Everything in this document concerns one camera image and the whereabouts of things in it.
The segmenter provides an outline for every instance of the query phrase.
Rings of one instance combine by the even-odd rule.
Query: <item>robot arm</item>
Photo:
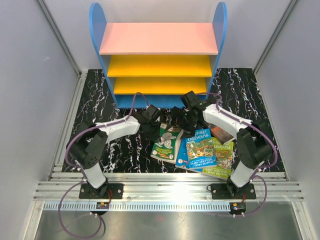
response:
[[[156,140],[159,138],[160,115],[161,111],[150,105],[146,110],[135,112],[129,117],[109,122],[97,122],[94,125],[87,125],[83,122],[77,128],[75,135],[97,126],[97,129],[77,139],[69,151],[82,167],[82,173],[97,196],[103,196],[108,187],[108,180],[99,165],[105,145],[117,138],[136,133],[140,133],[148,140]]]
[[[250,181],[256,169],[273,153],[271,146],[250,125],[263,133],[268,131],[268,124],[241,118],[219,107],[210,99],[200,100],[193,91],[181,97],[185,109],[175,108],[173,119],[185,133],[193,137],[197,124],[207,122],[230,133],[237,140],[240,163],[227,180],[229,191],[235,194]]]

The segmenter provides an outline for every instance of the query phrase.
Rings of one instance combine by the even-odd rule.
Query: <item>gray wall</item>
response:
[[[108,22],[212,22],[219,0],[44,0],[80,69],[101,69],[89,31],[99,2]],[[228,30],[220,68],[253,68],[289,0],[225,0]]]
[[[320,238],[320,1],[301,0],[257,81],[289,177],[299,181]]]
[[[35,0],[0,1],[0,239],[20,240],[77,77]]]

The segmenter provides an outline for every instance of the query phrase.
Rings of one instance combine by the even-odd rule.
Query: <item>book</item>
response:
[[[202,168],[200,169],[189,169],[189,162],[188,162],[188,153],[187,153],[187,145],[186,145],[186,139],[181,139],[180,148],[178,151],[178,155],[176,157],[175,166],[177,168],[186,169],[189,171],[193,171],[196,173],[201,173]]]
[[[213,138],[213,141],[217,166],[203,168],[202,173],[220,179],[227,179],[232,173],[234,142],[221,144],[216,138]]]
[[[187,146],[185,145],[186,139],[181,140],[180,149],[178,151],[175,166],[177,168],[185,169],[188,171],[202,173],[207,176],[227,180],[232,174],[233,150],[234,143],[230,142],[222,145],[217,139],[213,139],[216,154],[217,166],[204,167],[203,169],[190,169],[188,163]]]
[[[189,169],[202,169],[217,165],[214,141],[210,129],[198,129],[193,137],[186,138]]]
[[[183,130],[176,126],[166,129],[167,126],[167,124],[161,123],[160,140],[154,143],[150,156],[157,160],[175,164]]]
[[[218,127],[217,125],[208,122],[205,122],[204,125],[210,129],[212,136],[214,136],[221,144],[228,144],[231,141],[235,140],[235,138],[231,134]]]

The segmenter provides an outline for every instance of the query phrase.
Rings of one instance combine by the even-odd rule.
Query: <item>bookshelf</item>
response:
[[[226,38],[227,7],[224,2],[217,5],[212,23],[107,23],[101,5],[95,2],[89,25],[118,108],[130,108],[136,92],[147,95],[158,108],[180,108],[183,94],[210,91]],[[135,107],[146,107],[141,96]]]

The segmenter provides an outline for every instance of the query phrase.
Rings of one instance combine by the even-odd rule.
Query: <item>black marble surface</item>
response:
[[[222,95],[221,104],[224,109],[246,119],[263,119],[269,122],[260,90],[251,68],[218,68],[211,92]],[[107,122],[121,118],[128,113],[129,109],[116,108],[102,70],[91,69],[87,74],[71,138],[82,121],[87,121],[88,123]],[[170,109],[163,109],[162,113],[163,121],[168,122]],[[153,142],[141,138],[139,134],[121,137],[106,144],[100,160],[104,172],[185,172],[185,170],[175,167],[174,164],[152,159],[150,154],[153,144]],[[235,144],[232,168],[234,169],[238,163],[237,144]],[[72,168],[64,163],[63,171],[71,172]],[[275,166],[264,169],[264,172],[284,171],[281,157],[279,157]]]

